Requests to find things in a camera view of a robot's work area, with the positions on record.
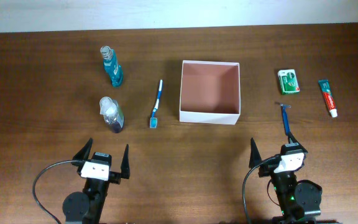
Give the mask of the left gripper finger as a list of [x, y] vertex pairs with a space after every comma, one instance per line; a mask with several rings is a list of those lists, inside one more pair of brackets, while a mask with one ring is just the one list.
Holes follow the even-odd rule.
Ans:
[[93, 144], [93, 138], [89, 138], [87, 143], [80, 149], [74, 156], [75, 161], [86, 161], [89, 158], [91, 147]]
[[129, 165], [129, 145], [126, 144], [124, 155], [121, 162], [121, 178], [129, 179], [130, 178], [130, 165]]

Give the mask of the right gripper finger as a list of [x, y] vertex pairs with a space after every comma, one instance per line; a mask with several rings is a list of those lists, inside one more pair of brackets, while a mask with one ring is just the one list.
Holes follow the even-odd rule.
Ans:
[[249, 168], [253, 169], [259, 166], [262, 163], [262, 158], [260, 156], [257, 145], [254, 141], [254, 138], [250, 139], [250, 159], [249, 159]]
[[298, 140], [294, 137], [294, 135], [289, 131], [288, 134], [288, 142], [289, 143], [298, 143], [298, 145], [301, 147], [302, 151], [304, 153], [307, 153], [308, 151], [298, 142]]

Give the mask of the clear purple liquid bottle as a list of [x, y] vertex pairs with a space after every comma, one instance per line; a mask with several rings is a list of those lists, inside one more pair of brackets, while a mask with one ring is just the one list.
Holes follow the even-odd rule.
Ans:
[[100, 115], [114, 133], [120, 133], [124, 129], [124, 113], [116, 100], [104, 96], [99, 101]]

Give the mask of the green soap box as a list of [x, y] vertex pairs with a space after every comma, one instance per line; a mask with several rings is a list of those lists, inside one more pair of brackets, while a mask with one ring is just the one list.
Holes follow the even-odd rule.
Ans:
[[278, 71], [278, 80], [281, 93], [283, 95], [296, 94], [300, 92], [300, 87], [294, 69]]

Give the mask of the white cardboard box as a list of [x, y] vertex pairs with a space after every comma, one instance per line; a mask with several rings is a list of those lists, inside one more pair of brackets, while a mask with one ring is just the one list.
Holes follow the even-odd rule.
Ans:
[[241, 115], [238, 62], [184, 60], [179, 121], [235, 125]]

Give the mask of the teal mouthwash bottle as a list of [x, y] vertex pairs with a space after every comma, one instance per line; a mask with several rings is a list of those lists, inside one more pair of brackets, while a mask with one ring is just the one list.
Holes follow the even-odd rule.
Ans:
[[118, 64], [114, 49], [105, 45], [100, 48], [100, 52], [103, 58], [104, 70], [109, 75], [112, 86], [114, 88], [120, 87], [124, 79], [124, 74], [122, 67]]

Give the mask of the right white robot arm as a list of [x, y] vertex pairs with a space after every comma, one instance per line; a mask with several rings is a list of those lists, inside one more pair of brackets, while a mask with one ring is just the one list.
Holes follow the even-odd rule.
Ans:
[[321, 215], [323, 189], [310, 180], [297, 180], [295, 172], [304, 166], [308, 151], [288, 133], [288, 143], [281, 147], [280, 153], [263, 160], [253, 139], [250, 140], [250, 161], [247, 175], [258, 169], [259, 177], [270, 177], [281, 210], [279, 217], [273, 217], [272, 223], [318, 223]]

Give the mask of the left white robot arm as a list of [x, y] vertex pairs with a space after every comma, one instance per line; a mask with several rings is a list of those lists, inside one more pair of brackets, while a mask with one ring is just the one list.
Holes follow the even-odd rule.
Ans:
[[129, 146], [126, 146], [121, 162], [121, 171], [111, 171], [112, 156], [102, 152], [90, 154], [93, 140], [74, 156], [72, 165], [86, 180], [81, 192], [73, 192], [63, 202], [65, 223], [99, 223], [110, 184], [121, 183], [130, 178]]

